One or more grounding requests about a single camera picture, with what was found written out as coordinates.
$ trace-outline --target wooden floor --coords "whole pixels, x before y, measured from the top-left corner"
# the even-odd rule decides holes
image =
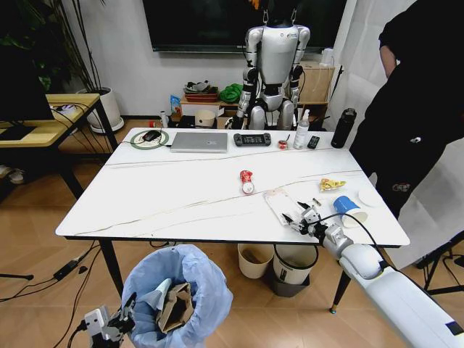
[[[121,138],[134,126],[129,122],[118,133]],[[81,151],[70,138],[65,151]],[[75,166],[80,182],[87,186],[99,170],[93,162]],[[72,194],[54,173],[18,186],[0,203],[0,273],[33,273],[36,281],[51,275],[85,251],[90,242],[67,241],[54,230],[74,204]],[[336,315],[330,307],[340,276],[340,267],[324,250],[311,272],[311,285],[294,298],[275,296],[261,280],[245,278],[239,270],[235,244],[197,244],[223,270],[233,292],[232,309],[224,323],[207,339],[208,348],[309,348],[309,347],[403,347],[398,336],[377,314],[355,283],[348,288]],[[125,278],[131,269],[153,249],[146,242],[115,242],[117,257]],[[464,252],[464,246],[455,248]],[[92,257],[83,262],[89,266]],[[464,281],[464,270],[449,263]],[[406,269],[406,274],[423,285],[422,271]],[[65,332],[75,294],[84,279],[75,270],[63,281],[41,293],[0,304],[0,346],[4,348],[53,347]],[[0,278],[0,297],[8,297],[26,284]],[[439,266],[432,287],[454,285],[451,276]],[[464,326],[464,295],[435,296],[441,306]],[[103,257],[99,255],[90,281],[80,298],[71,331],[83,315],[101,305],[111,310],[120,306]],[[60,344],[66,347],[67,339]],[[132,347],[126,339],[124,347]],[[79,333],[73,347],[89,347],[86,333]]]

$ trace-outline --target blue paper cup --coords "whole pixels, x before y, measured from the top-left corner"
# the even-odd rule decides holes
[[[340,196],[333,202],[333,207],[336,212],[341,214],[350,214],[357,218],[361,223],[364,223],[368,219],[368,214],[359,208],[351,199],[347,196]],[[350,218],[349,216],[342,215],[341,221],[343,226],[346,228],[360,227],[359,223],[356,220]]]

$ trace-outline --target wooden box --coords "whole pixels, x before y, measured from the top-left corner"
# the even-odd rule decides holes
[[[302,104],[327,102],[335,68],[321,67],[319,62],[301,62],[300,65],[303,67],[304,74],[299,79],[301,91],[299,102]]]

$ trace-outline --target green ring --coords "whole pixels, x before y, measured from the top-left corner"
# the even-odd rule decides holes
[[[169,141],[169,134],[167,134],[166,132],[164,132],[163,130],[160,130],[161,134],[165,135],[165,140],[163,142],[159,142],[157,145],[154,145],[152,147],[142,147],[142,146],[139,146],[137,144],[134,144],[134,141],[136,140],[136,138],[138,136],[140,136],[142,133],[146,133],[148,132],[148,130],[144,130],[143,132],[140,132],[140,133],[137,133],[136,135],[134,135],[132,137],[132,139],[130,140],[130,145],[138,150],[153,150],[153,149],[157,149],[158,147],[161,147],[161,146],[164,146],[166,145],[166,143]]]

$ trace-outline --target black clothing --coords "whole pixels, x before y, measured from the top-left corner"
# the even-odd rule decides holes
[[[358,128],[351,153],[396,217],[445,146],[464,136],[461,19],[464,1],[417,0],[379,37],[400,64],[378,91]],[[455,48],[455,62],[432,59]]]

